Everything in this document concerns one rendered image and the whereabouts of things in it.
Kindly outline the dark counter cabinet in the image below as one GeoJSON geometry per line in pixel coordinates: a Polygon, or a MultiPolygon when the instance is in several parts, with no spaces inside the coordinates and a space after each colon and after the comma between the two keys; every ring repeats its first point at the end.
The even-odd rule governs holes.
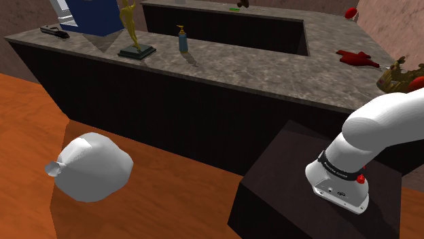
{"type": "Polygon", "coordinates": [[[143,60],[118,56],[126,32],[72,33],[66,40],[38,29],[7,37],[71,120],[205,164],[245,174],[293,121],[325,138],[349,114],[379,96],[380,69],[342,63],[338,50],[365,52],[382,65],[393,58],[360,26],[340,16],[300,10],[149,0],[143,60]],[[179,51],[183,25],[188,52],[179,51]]]}

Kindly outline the teal soap dispenser bottle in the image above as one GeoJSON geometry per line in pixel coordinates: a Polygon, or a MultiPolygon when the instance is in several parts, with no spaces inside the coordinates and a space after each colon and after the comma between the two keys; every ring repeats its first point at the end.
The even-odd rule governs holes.
{"type": "Polygon", "coordinates": [[[188,52],[188,38],[186,32],[183,29],[183,25],[177,25],[180,28],[179,31],[179,51],[183,54],[188,52]]]}

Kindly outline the dark robot stand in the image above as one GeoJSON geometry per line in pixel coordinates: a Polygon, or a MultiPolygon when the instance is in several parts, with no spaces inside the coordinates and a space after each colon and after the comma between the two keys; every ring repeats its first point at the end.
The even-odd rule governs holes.
{"type": "Polygon", "coordinates": [[[228,225],[242,239],[400,239],[400,172],[367,164],[360,215],[313,193],[304,170],[330,142],[288,121],[239,183],[228,225]]]}

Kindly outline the gold figure statue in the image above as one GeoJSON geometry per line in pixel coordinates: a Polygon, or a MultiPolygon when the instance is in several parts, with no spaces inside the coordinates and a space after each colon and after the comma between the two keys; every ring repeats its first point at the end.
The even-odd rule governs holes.
{"type": "Polygon", "coordinates": [[[128,0],[122,0],[122,5],[123,8],[120,10],[120,20],[124,28],[128,31],[130,38],[133,40],[133,44],[121,49],[118,56],[142,60],[153,54],[156,51],[156,48],[150,45],[140,45],[138,43],[137,36],[135,34],[135,22],[133,20],[133,10],[135,9],[137,2],[133,0],[133,4],[129,5],[128,0]]]}

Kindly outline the white tied garbage bag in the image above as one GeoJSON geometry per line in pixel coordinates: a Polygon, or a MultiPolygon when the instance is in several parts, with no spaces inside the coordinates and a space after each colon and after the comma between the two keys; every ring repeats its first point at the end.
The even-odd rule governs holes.
{"type": "Polygon", "coordinates": [[[89,132],[73,139],[45,172],[74,200],[97,202],[125,186],[133,165],[110,138],[89,132]]]}

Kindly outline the red cloth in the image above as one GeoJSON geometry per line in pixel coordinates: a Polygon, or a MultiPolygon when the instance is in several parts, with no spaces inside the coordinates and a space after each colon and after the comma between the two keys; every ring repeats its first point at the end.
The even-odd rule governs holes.
{"type": "Polygon", "coordinates": [[[364,52],[352,53],[344,50],[339,50],[336,52],[341,55],[340,61],[352,66],[371,66],[379,68],[380,65],[371,60],[371,56],[365,54],[364,52]]]}

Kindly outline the blue and white box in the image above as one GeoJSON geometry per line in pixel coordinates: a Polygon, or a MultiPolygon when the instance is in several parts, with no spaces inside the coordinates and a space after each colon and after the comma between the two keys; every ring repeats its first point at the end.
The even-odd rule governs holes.
{"type": "Polygon", "coordinates": [[[104,37],[122,30],[117,0],[50,0],[64,31],[104,37]]]}

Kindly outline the black stapler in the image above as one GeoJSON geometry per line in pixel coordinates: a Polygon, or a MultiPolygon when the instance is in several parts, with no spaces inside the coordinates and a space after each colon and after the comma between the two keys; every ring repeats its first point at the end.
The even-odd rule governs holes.
{"type": "Polygon", "coordinates": [[[68,33],[60,30],[58,27],[55,27],[55,26],[45,25],[45,26],[41,26],[39,29],[42,33],[53,35],[53,36],[59,37],[61,39],[68,39],[69,38],[68,33]]]}

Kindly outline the gold crown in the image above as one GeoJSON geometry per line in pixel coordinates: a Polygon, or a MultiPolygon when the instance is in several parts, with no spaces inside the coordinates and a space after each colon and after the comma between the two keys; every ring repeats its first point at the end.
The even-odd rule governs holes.
{"type": "Polygon", "coordinates": [[[424,77],[424,63],[419,64],[417,70],[402,72],[401,64],[405,63],[405,56],[396,60],[378,79],[376,86],[385,93],[408,92],[408,85],[418,77],[424,77]]]}

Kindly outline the red ball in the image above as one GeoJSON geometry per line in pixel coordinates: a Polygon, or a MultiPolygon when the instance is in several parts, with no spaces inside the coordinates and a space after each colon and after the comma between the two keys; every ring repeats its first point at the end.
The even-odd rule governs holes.
{"type": "Polygon", "coordinates": [[[417,77],[408,84],[408,92],[413,92],[421,88],[424,88],[424,76],[417,77]]]}

